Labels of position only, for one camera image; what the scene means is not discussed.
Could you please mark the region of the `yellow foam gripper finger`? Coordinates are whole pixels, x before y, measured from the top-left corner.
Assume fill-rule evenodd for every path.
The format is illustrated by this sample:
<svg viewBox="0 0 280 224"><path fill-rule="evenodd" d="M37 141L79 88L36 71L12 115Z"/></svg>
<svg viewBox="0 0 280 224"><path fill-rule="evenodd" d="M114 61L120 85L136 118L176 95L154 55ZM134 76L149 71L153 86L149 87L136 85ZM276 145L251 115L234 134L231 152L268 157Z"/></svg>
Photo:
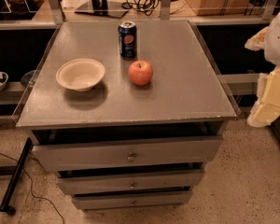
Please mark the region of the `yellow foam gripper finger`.
<svg viewBox="0 0 280 224"><path fill-rule="evenodd" d="M257 128L269 126L280 117L280 66L270 74L259 75L257 97L247 123Z"/></svg>
<svg viewBox="0 0 280 224"><path fill-rule="evenodd" d="M265 49L265 39L269 27L264 27L245 42L245 48L253 51Z"/></svg>

